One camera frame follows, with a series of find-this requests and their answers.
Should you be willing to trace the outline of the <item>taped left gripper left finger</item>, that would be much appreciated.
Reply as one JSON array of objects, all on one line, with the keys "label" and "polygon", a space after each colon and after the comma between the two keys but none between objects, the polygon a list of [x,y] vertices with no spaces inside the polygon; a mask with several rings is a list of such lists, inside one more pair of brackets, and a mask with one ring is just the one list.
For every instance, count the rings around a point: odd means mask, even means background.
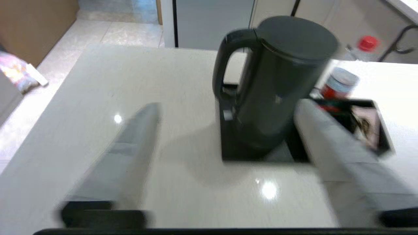
[{"label": "taped left gripper left finger", "polygon": [[66,197],[66,228],[145,228],[139,205],[158,139],[161,104],[149,103],[123,125],[112,143]]}]

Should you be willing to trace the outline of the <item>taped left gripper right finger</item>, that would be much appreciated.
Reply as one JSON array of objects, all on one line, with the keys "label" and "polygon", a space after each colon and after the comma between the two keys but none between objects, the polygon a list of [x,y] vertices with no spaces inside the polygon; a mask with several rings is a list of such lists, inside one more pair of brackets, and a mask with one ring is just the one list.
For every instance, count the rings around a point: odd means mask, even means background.
[{"label": "taped left gripper right finger", "polygon": [[294,120],[342,227],[417,227],[417,193],[312,100]]}]

